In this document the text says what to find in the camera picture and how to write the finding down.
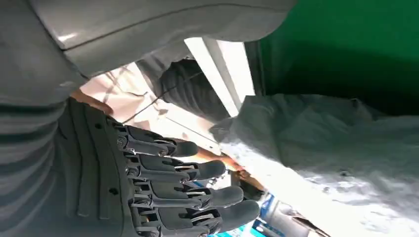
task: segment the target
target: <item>green wall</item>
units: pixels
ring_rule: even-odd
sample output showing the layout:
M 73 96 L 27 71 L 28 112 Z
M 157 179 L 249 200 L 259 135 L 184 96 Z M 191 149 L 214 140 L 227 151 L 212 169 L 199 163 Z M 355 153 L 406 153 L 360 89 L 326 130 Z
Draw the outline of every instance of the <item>green wall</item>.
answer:
M 358 97 L 419 112 L 419 0 L 301 0 L 260 42 L 266 93 Z

